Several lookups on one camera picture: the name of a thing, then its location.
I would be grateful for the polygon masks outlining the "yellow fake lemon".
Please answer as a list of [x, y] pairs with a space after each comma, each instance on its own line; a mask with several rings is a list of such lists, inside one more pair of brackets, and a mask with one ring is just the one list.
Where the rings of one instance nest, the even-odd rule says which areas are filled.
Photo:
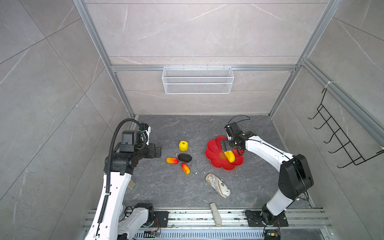
[[181, 152], [186, 152], [189, 149], [189, 143], [187, 141], [180, 141], [179, 150]]

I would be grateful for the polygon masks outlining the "dark fake avocado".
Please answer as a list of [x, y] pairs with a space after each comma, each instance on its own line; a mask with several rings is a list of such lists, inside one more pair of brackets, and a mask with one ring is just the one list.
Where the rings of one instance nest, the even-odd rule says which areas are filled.
[[190, 163], [192, 161], [192, 157], [188, 154], [179, 154], [178, 160], [183, 163]]

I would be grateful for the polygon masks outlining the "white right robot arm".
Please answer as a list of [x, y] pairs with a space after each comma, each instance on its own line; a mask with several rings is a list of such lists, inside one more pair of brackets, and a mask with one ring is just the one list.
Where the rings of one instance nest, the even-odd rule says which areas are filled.
[[279, 172], [278, 190], [262, 207], [261, 219], [267, 226], [276, 224], [285, 210], [314, 185], [305, 156], [284, 152], [252, 132], [228, 137], [221, 141], [221, 147], [224, 153], [238, 150], [256, 154]]

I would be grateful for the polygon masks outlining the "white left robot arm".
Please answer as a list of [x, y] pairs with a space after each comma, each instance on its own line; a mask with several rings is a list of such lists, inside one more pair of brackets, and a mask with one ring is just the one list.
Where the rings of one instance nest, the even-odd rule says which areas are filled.
[[112, 151], [110, 180], [104, 176], [95, 218], [85, 235], [86, 240], [133, 240], [142, 227], [154, 228], [158, 236], [161, 222], [152, 204], [138, 203], [134, 207], [123, 204], [124, 196], [139, 160], [160, 158], [162, 148], [155, 144], [135, 150], [132, 145], [116, 144]]

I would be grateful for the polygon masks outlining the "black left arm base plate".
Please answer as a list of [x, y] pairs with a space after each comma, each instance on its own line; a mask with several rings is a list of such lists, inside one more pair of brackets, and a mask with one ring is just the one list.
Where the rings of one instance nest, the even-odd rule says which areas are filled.
[[142, 225], [144, 228], [160, 227], [165, 228], [168, 225], [169, 214], [168, 211], [158, 211], [154, 209], [153, 204], [149, 203], [138, 203], [134, 206], [133, 211], [143, 208], [148, 210], [148, 217], [146, 222]]

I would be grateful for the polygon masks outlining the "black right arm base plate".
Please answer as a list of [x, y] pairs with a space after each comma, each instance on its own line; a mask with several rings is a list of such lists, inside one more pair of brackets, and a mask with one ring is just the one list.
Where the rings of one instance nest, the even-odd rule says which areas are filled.
[[285, 211], [279, 215], [274, 216], [268, 210], [265, 211], [251, 211], [245, 210], [245, 216], [248, 221], [249, 227], [288, 227], [288, 220]]

